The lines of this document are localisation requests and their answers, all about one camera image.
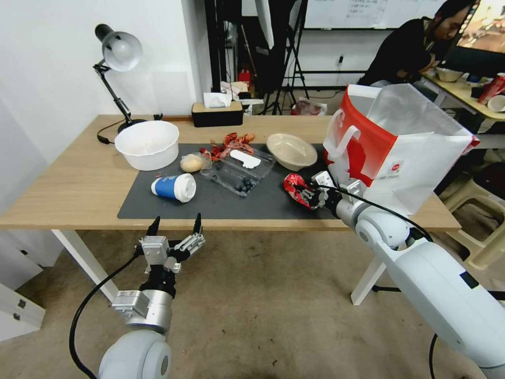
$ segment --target lamp shade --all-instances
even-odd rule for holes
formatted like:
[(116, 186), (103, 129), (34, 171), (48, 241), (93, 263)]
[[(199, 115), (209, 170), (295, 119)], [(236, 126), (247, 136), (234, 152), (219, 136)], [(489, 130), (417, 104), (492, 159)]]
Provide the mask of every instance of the lamp shade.
[(142, 58), (142, 44), (130, 33), (115, 32), (110, 26), (100, 24), (95, 35), (102, 42), (105, 63), (114, 71), (129, 71)]

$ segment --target computer monitor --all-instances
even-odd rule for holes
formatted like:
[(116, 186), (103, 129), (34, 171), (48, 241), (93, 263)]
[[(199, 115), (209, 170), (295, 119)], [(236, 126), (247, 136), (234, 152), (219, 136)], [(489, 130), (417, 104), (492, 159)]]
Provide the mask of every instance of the computer monitor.
[(440, 67), (494, 77), (505, 72), (505, 2), (477, 0)]

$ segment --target table leg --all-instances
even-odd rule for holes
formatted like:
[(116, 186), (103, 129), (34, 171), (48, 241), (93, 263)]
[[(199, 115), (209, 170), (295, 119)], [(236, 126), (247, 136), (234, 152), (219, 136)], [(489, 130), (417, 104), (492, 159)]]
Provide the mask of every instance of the table leg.
[(354, 305), (361, 304), (385, 269), (386, 265), (384, 262), (381, 261), (379, 257), (375, 256), (358, 285), (351, 293), (351, 300)]
[(444, 91), (440, 91), (437, 95), (437, 98), (433, 102), (437, 107), (440, 107), (443, 101), (446, 99), (447, 95)]
[[(107, 277), (107, 273), (76, 231), (59, 229), (52, 229), (51, 231), (95, 284), (100, 283)], [(110, 302), (114, 300), (118, 291), (112, 280), (105, 283), (101, 290)]]

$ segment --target blue paper cup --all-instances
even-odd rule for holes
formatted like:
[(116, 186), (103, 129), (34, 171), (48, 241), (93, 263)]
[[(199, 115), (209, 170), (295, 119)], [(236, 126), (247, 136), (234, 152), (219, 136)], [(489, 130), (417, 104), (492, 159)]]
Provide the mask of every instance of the blue paper cup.
[(151, 184), (151, 191), (155, 195), (187, 203), (195, 196), (196, 181), (191, 174), (165, 176), (156, 179)]

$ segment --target paper cup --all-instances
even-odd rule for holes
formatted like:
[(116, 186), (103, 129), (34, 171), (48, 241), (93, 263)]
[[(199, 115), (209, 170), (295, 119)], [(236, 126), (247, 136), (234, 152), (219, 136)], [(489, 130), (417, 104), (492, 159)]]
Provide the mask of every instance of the paper cup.
[(151, 184), (151, 191), (155, 195), (187, 203), (195, 196), (196, 181), (191, 174), (165, 176), (156, 179)]
[(494, 112), (505, 112), (505, 96), (496, 95), (488, 101), (488, 108)]

